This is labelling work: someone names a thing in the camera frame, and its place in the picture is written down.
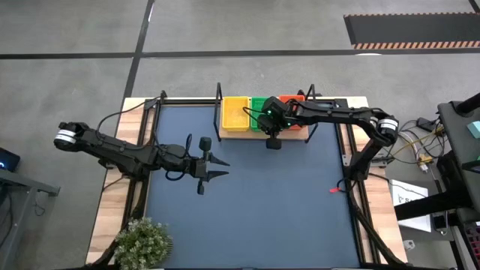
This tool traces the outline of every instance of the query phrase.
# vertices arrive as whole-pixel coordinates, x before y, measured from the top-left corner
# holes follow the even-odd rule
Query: concrete floor
[[[0,0],[0,53],[133,52],[145,6]],[[157,0],[144,51],[348,50],[344,14],[446,11],[473,10],[467,0]],[[133,96],[212,96],[216,82],[225,95],[278,95],[315,83],[324,95],[367,96],[404,122],[433,119],[438,103],[478,92],[479,63],[476,54],[143,59]],[[87,154],[56,150],[53,137],[60,121],[94,126],[118,110],[130,66],[130,59],[0,61],[0,146],[22,156],[20,173],[61,186],[56,199],[39,196],[47,211],[31,216],[18,269],[84,263],[105,170]],[[112,119],[103,131],[113,134],[115,125]],[[431,180],[397,162],[387,172]],[[422,239],[414,239],[421,244],[408,253],[411,263],[455,264],[448,242]]]

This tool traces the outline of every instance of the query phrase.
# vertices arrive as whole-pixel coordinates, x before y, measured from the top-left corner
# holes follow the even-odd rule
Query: blue mat
[[[212,125],[213,107],[164,107],[160,143],[185,144],[200,156],[200,137],[231,164],[209,164],[229,175],[205,183],[152,174],[145,216],[169,224],[172,256],[164,268],[359,267],[346,195],[330,193],[342,178],[333,124],[320,124],[308,144],[284,140],[279,151],[264,140],[223,139]]]

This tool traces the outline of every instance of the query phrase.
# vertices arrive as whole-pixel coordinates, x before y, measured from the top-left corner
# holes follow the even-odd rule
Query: black and orange mat
[[[358,50],[480,47],[480,13],[345,15]]]

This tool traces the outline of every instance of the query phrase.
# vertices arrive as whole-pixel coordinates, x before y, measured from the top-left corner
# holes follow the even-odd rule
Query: white paper
[[[397,180],[391,180],[391,198],[393,199],[393,205],[398,206],[402,203],[408,203],[409,201],[423,199],[424,197],[428,197],[428,189],[424,187],[418,187],[413,184],[403,183]],[[407,220],[400,220],[398,221],[398,225],[405,226],[417,230],[422,230],[425,232],[431,233],[431,225],[430,225],[430,215],[425,215],[423,217],[414,217]]]

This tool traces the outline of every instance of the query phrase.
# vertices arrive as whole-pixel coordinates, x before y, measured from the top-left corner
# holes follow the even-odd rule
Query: green plant
[[[115,258],[121,270],[149,269],[162,263],[172,252],[172,237],[167,226],[152,224],[151,218],[132,220],[128,229],[120,232],[115,240]]]

